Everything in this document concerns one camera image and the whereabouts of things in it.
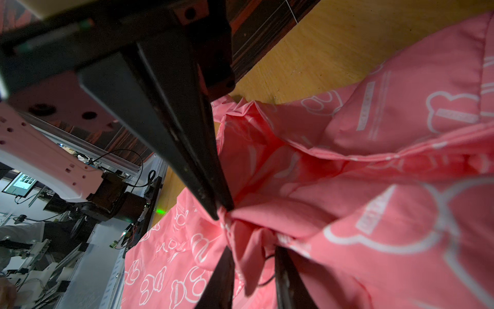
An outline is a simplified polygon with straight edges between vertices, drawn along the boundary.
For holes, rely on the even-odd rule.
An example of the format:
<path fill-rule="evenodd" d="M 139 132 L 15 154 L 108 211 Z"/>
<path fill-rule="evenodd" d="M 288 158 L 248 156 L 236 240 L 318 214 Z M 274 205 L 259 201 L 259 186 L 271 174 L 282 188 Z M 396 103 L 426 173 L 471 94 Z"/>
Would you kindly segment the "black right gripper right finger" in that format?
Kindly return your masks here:
<path fill-rule="evenodd" d="M 280 309 L 316 309 L 298 270 L 284 247 L 275 249 L 275 286 Z"/>

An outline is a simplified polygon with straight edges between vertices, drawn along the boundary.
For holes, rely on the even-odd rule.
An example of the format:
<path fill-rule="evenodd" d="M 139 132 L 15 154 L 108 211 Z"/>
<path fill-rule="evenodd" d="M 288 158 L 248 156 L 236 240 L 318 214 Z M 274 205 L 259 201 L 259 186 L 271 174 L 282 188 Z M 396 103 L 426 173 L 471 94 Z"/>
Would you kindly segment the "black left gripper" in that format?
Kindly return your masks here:
<path fill-rule="evenodd" d="M 235 86 L 224 1 L 22 1 L 1 35 L 1 100 L 90 131 L 121 122 L 218 220 L 234 200 L 210 101 Z"/>

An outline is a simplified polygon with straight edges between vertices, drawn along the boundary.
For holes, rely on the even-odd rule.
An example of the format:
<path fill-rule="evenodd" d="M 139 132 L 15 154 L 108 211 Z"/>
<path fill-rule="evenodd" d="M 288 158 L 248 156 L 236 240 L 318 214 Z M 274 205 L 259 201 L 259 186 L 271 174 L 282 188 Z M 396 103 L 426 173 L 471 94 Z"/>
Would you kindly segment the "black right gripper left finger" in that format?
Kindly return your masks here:
<path fill-rule="evenodd" d="M 195 309 L 231 309 L 234 295 L 235 263 L 225 247 L 220 260 Z"/>

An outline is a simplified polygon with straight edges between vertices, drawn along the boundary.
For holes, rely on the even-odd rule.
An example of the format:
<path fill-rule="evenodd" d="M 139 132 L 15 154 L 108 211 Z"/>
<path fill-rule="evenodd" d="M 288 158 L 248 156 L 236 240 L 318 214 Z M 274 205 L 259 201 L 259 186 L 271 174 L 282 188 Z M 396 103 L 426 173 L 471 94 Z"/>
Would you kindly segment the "pink printed jacket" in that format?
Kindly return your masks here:
<path fill-rule="evenodd" d="M 319 308 L 493 307 L 492 12 L 359 83 L 212 111 L 235 209 L 182 191 L 127 253 L 122 308 L 194 308 L 225 248 L 234 308 L 277 308 L 278 246 Z"/>

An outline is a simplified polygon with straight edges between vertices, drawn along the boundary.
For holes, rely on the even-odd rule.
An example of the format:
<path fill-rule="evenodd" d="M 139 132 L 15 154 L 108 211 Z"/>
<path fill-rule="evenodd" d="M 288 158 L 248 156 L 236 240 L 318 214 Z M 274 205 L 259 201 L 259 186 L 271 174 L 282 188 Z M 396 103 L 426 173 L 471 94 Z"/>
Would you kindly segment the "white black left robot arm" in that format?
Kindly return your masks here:
<path fill-rule="evenodd" d="M 234 208 L 212 101 L 235 88 L 224 1 L 23 1 L 37 21 L 1 37 L 1 161 L 99 220 L 126 186 L 27 120 L 86 130 L 121 123 L 181 178 L 212 219 Z"/>

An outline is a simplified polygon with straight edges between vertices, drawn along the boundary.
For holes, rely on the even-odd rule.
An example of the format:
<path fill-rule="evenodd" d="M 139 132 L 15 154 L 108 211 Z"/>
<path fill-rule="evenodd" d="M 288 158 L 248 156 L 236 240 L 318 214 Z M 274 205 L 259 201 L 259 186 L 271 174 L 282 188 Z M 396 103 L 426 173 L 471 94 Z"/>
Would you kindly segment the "aluminium front rail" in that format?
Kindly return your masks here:
<path fill-rule="evenodd" d="M 86 253 L 75 266 L 56 308 L 120 308 L 126 251 L 111 248 L 129 224 L 110 219 L 93 229 Z"/>

